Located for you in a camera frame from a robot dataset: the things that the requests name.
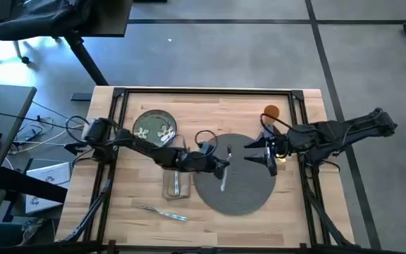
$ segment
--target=chair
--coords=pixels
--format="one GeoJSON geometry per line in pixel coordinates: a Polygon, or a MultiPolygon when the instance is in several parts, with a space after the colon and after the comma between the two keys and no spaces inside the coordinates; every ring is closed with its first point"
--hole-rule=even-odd
{"type": "Polygon", "coordinates": [[[75,0],[73,4],[61,0],[11,0],[10,15],[0,20],[0,40],[13,41],[17,56],[24,64],[18,40],[36,36],[58,36],[72,33],[89,17],[94,0],[75,0]]]}
{"type": "Polygon", "coordinates": [[[22,56],[20,52],[20,45],[18,44],[18,41],[13,41],[13,46],[15,47],[15,51],[17,52],[17,56],[19,59],[21,59],[21,62],[24,64],[30,63],[30,60],[27,56],[22,56]]]}

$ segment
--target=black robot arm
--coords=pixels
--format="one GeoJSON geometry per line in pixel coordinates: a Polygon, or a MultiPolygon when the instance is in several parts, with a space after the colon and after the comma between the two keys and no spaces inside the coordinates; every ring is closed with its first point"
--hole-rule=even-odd
{"type": "Polygon", "coordinates": [[[133,135],[129,130],[119,128],[114,140],[104,137],[113,124],[108,119],[95,119],[83,133],[83,145],[95,149],[92,158],[105,164],[115,159],[115,146],[127,147],[154,160],[163,169],[179,172],[209,172],[221,179],[223,169],[230,163],[212,155],[214,146],[208,142],[199,143],[199,151],[188,152],[184,147],[158,147],[133,135]]]}
{"type": "Polygon", "coordinates": [[[397,124],[380,108],[366,116],[344,122],[320,121],[291,127],[286,134],[273,125],[264,125],[259,137],[245,148],[265,147],[260,155],[245,159],[265,165],[272,176],[276,175],[275,156],[292,153],[306,154],[307,163],[320,165],[330,155],[339,155],[344,149],[368,137],[388,137],[394,134],[397,124]]]}

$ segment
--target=glass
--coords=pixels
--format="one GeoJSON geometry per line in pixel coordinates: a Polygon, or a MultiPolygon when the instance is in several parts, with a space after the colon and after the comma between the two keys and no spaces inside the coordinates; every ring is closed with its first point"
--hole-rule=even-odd
{"type": "Polygon", "coordinates": [[[162,179],[162,197],[167,200],[189,198],[190,174],[164,170],[162,179]]]}

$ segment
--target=orange ball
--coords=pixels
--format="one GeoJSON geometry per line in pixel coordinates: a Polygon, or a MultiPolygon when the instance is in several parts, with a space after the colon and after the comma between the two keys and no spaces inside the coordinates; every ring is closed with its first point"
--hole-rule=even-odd
{"type": "MultiPolygon", "coordinates": [[[[264,113],[269,115],[269,116],[278,118],[280,116],[280,109],[278,109],[278,107],[275,106],[275,105],[269,105],[269,106],[264,108],[264,113]]],[[[264,123],[273,124],[274,121],[275,120],[273,120],[270,117],[267,117],[267,116],[264,117],[264,123]]]]}

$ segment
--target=gray tile floor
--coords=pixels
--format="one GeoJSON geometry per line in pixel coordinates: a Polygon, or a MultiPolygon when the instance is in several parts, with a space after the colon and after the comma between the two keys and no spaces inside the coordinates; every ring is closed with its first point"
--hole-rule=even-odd
{"type": "MultiPolygon", "coordinates": [[[[319,19],[406,19],[406,0],[312,2],[319,19]]],[[[308,19],[308,14],[304,0],[169,0],[135,4],[131,18],[308,19]]],[[[399,124],[392,138],[364,140],[354,149],[382,247],[406,251],[406,36],[401,25],[319,29],[345,118],[383,107],[399,124]]],[[[87,38],[85,46],[112,85],[319,88],[328,117],[335,118],[310,25],[132,24],[124,38],[87,38]]],[[[92,91],[93,83],[65,41],[32,38],[21,48],[34,61],[29,68],[19,63],[10,42],[0,42],[0,83],[34,85],[37,102],[84,116],[88,103],[68,98],[92,91]]],[[[29,115],[37,114],[53,116],[33,105],[29,115]]],[[[63,136],[55,143],[70,141],[63,136]]],[[[24,167],[29,157],[73,158],[45,145],[9,159],[24,167]]],[[[367,247],[344,157],[340,165],[355,240],[367,247]]]]}

